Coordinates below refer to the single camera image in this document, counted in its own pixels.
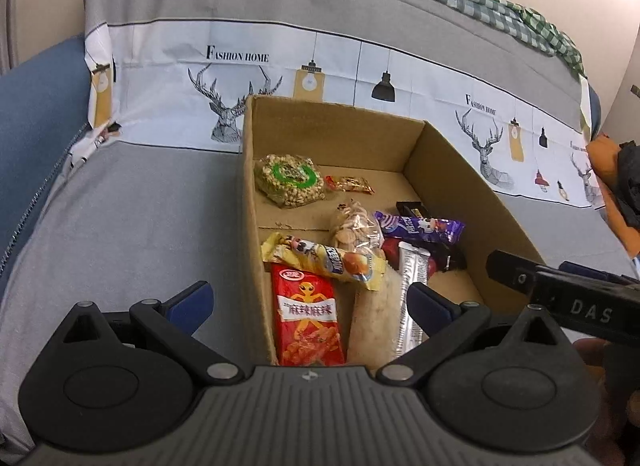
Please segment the right hand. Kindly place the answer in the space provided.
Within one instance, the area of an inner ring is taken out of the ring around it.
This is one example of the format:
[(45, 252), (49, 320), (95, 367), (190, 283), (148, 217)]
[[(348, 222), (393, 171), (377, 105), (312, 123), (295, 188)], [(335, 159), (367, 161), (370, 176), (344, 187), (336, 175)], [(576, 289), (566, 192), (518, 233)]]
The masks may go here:
[(639, 464), (639, 349), (599, 338), (573, 343), (601, 394), (586, 448), (602, 465)]

